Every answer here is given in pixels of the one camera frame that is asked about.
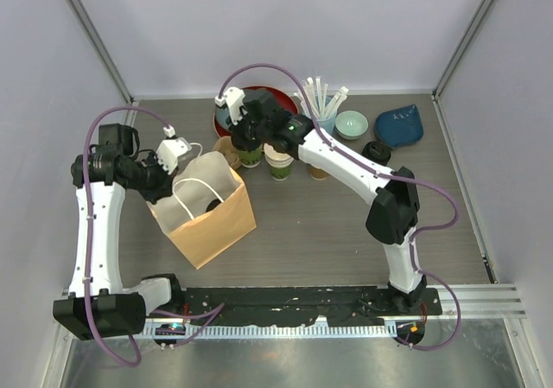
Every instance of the white wall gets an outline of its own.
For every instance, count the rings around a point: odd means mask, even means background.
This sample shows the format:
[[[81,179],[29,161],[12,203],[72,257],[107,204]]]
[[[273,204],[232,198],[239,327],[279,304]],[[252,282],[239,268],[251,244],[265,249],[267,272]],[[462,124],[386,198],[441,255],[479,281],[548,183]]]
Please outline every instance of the white wall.
[[[551,373],[553,0],[498,0],[443,107],[495,263]]]
[[[480,0],[82,0],[138,97],[214,93],[274,62],[354,90],[434,89]],[[240,84],[292,85],[255,71]]]
[[[69,169],[122,99],[65,0],[0,0],[0,39],[0,385],[35,388],[76,253]]]

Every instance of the blue pouch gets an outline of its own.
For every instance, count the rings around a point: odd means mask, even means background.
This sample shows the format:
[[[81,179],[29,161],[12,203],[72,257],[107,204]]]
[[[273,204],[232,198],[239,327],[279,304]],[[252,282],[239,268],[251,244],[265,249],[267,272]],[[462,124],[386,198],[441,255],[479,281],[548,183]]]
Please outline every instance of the blue pouch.
[[[418,108],[416,105],[407,105],[385,111],[374,122],[374,134],[393,149],[418,142],[424,134]]]

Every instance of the small bowl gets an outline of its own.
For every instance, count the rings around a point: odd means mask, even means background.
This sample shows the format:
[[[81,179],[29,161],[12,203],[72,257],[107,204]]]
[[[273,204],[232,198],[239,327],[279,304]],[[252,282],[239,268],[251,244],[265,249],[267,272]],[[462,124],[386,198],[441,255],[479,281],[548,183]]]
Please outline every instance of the small bowl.
[[[368,120],[358,111],[343,111],[336,118],[336,130],[346,140],[359,139],[368,128]]]

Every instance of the white straw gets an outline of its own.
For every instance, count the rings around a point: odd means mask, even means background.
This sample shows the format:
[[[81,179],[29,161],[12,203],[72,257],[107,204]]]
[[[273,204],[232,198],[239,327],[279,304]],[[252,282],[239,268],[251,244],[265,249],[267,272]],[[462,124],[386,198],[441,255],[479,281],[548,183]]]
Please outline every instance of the white straw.
[[[305,99],[303,98],[303,96],[302,96],[302,94],[301,94],[300,92],[295,92],[294,95],[295,95],[296,97],[298,97],[298,99],[299,99],[300,101],[305,101]]]
[[[303,87],[303,89],[305,90],[305,93],[308,95],[308,97],[306,98],[306,101],[308,101],[311,104],[311,109],[313,110],[315,117],[319,118],[320,116],[319,109],[317,108],[317,103],[315,101],[315,92],[313,90],[313,86],[310,86],[308,83],[305,87]]]
[[[332,113],[334,111],[334,106],[336,105],[336,102],[340,98],[340,95],[341,95],[340,92],[336,92],[334,97],[332,97],[332,99],[330,100],[330,102],[328,103],[328,105],[325,108],[325,116],[328,116],[328,117],[332,116]]]
[[[323,111],[325,110],[325,104],[322,102],[322,89],[321,89],[321,76],[318,75],[315,77],[315,83],[317,85],[317,98],[319,100],[319,115],[322,116]]]
[[[324,116],[325,111],[327,109],[327,90],[328,90],[328,84],[325,83],[325,85],[322,88],[321,117]]]

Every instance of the paper cup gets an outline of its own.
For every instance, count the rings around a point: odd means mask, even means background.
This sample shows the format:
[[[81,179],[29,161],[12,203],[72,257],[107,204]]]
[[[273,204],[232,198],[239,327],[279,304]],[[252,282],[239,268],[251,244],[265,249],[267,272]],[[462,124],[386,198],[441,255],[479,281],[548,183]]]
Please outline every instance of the paper cup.
[[[318,169],[315,166],[308,165],[309,167],[309,174],[313,179],[316,179],[317,181],[322,181],[323,179],[326,179],[328,176],[328,173],[325,172],[322,169]]]
[[[278,153],[272,146],[264,146],[265,160],[269,164],[270,175],[276,181],[284,181],[290,176],[294,158],[285,153]]]
[[[255,168],[261,162],[261,151],[261,146],[252,151],[236,149],[238,158],[245,168]]]

